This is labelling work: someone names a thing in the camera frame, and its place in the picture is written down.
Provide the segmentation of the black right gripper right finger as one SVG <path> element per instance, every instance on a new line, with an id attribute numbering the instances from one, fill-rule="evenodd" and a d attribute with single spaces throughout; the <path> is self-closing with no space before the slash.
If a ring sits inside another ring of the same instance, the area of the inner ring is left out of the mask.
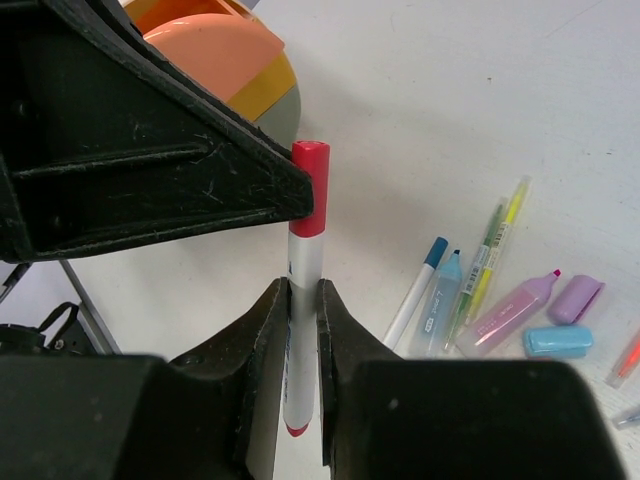
<path id="1" fill-rule="evenodd" d="M 318 284 L 322 456 L 335 479 L 621 479 L 569 365 L 405 360 Z"/>

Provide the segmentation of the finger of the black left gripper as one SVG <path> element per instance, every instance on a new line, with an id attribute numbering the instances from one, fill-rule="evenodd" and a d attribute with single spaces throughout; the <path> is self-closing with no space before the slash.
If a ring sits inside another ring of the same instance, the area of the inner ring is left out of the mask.
<path id="1" fill-rule="evenodd" d="M 290 152 L 115 1 L 1 5 L 1 258 L 100 255 L 311 214 Z"/>

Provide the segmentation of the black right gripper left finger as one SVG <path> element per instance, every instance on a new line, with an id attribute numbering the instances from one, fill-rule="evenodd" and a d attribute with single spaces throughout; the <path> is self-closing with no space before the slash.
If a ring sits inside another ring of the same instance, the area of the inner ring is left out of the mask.
<path id="1" fill-rule="evenodd" d="M 5 479 L 269 479 L 288 283 L 165 361 L 1 348 Z"/>

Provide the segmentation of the cream cylindrical drawer organizer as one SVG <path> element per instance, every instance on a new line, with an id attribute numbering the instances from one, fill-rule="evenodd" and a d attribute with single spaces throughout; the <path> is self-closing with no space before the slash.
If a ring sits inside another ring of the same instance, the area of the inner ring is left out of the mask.
<path id="1" fill-rule="evenodd" d="M 241 1 L 125 1 L 123 5 L 143 37 L 166 22 L 198 14 L 238 16 L 266 27 Z M 229 101 L 222 102 L 290 147 L 300 124 L 301 97 L 285 44 L 276 59 Z"/>

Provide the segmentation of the red capped white marker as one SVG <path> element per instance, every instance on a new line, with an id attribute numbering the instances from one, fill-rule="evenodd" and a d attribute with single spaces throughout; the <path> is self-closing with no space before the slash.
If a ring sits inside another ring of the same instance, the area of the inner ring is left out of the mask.
<path id="1" fill-rule="evenodd" d="M 303 435 L 312 419 L 317 379 L 317 308 L 326 230 L 330 146 L 319 141 L 292 145 L 294 165 L 312 182 L 313 212 L 289 223 L 287 276 L 290 313 L 286 343 L 283 419 L 288 433 Z"/>

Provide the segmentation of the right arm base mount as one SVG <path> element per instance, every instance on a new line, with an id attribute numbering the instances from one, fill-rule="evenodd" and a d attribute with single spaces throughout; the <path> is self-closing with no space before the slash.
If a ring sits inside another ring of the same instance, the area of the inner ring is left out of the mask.
<path id="1" fill-rule="evenodd" d="M 121 352 L 66 260 L 1 264 L 1 348 L 83 355 Z"/>

